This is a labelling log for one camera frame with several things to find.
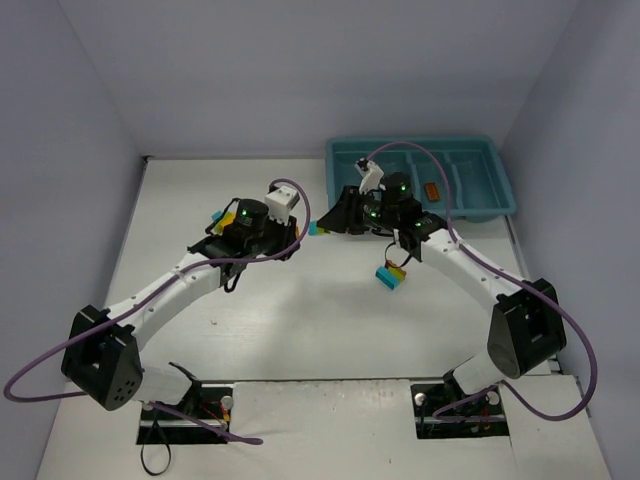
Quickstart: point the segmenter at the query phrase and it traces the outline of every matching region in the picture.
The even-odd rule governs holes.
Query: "yellow lego brick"
[[[384,264],[384,268],[386,268],[387,270],[390,270],[392,268],[395,268],[396,270],[398,270],[400,273],[402,273],[405,277],[407,276],[407,272],[405,272],[403,269],[401,269],[399,266],[397,266],[395,263],[393,263],[391,260],[387,260]]]
[[[225,213],[224,217],[222,217],[222,220],[220,220],[216,225],[216,228],[213,229],[214,233],[221,235],[224,227],[226,227],[227,225],[231,225],[231,223],[235,218],[236,218],[235,213],[232,213],[232,212]]]
[[[387,270],[389,270],[389,272],[391,272],[391,275],[396,277],[399,281],[404,280],[404,277],[407,276],[404,270],[397,267],[391,267],[391,268],[388,268]]]

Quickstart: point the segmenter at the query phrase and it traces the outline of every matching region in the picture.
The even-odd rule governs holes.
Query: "mounting plate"
[[[218,419],[223,419],[220,401],[222,397],[226,396],[233,398],[233,386],[203,386],[201,396],[203,398],[204,408],[213,413]],[[216,427],[219,426],[220,422],[216,420],[211,413],[204,410],[204,408],[198,408],[195,416],[205,423]],[[138,427],[138,437],[136,439],[137,445],[164,445],[164,441],[160,438],[157,429],[152,429],[153,419],[156,415],[158,425],[162,428],[169,445],[217,445],[227,443],[224,438],[191,422],[176,418],[168,413],[142,409]]]
[[[416,395],[423,393],[425,400],[422,405],[416,405]],[[444,438],[482,438],[509,436],[507,418],[502,408],[502,399],[496,391],[498,403],[492,405],[488,402],[470,405],[464,411],[451,410],[447,416],[482,416],[491,415],[504,417],[504,422],[491,423],[447,423],[434,419],[431,415],[441,407],[451,403],[450,397],[445,393],[443,383],[418,383],[411,385],[411,403],[413,417],[416,425],[416,437],[419,440],[435,440]]]

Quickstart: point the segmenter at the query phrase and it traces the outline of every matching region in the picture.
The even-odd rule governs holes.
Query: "white table surface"
[[[171,269],[232,197],[262,199],[277,177],[304,187],[314,219],[327,211],[323,160],[151,161],[108,304]],[[302,202],[294,213],[304,220]],[[520,273],[505,219],[456,228]],[[389,291],[374,277],[387,244],[308,237],[290,261],[250,265],[235,293],[220,289],[194,303],[149,342],[144,358],[178,362],[208,380],[441,377],[484,347],[488,315],[415,261]],[[548,366],[533,373],[548,374]]]
[[[324,214],[321,160],[152,161],[109,303],[170,269],[231,197],[261,198],[280,176],[303,185],[314,218]],[[519,272],[504,219],[456,226]],[[502,393],[510,437],[415,438],[406,378],[440,377],[475,354],[489,319],[452,282],[415,262],[397,291],[378,284],[385,245],[307,238],[291,261],[250,266],[235,293],[202,298],[154,337],[146,361],[177,361],[205,379],[256,380],[236,383],[232,431],[265,440],[174,446],[162,478],[608,479],[585,413],[544,422],[509,392]],[[560,413],[578,401],[572,377],[550,375],[547,365],[536,373],[516,382],[532,403]],[[350,378],[369,380],[334,380]],[[261,381],[290,379],[310,381]],[[62,401],[38,478],[148,479],[135,445],[139,415],[135,403],[106,412],[89,398]],[[148,453],[160,467],[163,447]]]

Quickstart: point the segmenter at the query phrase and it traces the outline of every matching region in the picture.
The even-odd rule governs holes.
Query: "blue lego brick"
[[[386,268],[378,267],[376,270],[376,278],[384,283],[390,290],[395,290],[400,281]]]
[[[329,232],[327,232],[324,228],[318,227],[318,223],[315,220],[309,223],[309,235],[311,235],[312,237],[316,235],[324,235],[325,233]]]

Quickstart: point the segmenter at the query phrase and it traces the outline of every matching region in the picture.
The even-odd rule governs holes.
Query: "screw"
[[[416,406],[421,407],[426,399],[427,399],[427,396],[424,393],[422,392],[416,393],[415,396],[413,397],[413,403],[415,403]]]
[[[227,411],[231,410],[233,408],[233,397],[225,395],[220,399],[220,405],[222,405]]]
[[[487,401],[489,405],[498,405],[500,403],[500,395],[493,391],[487,392]]]

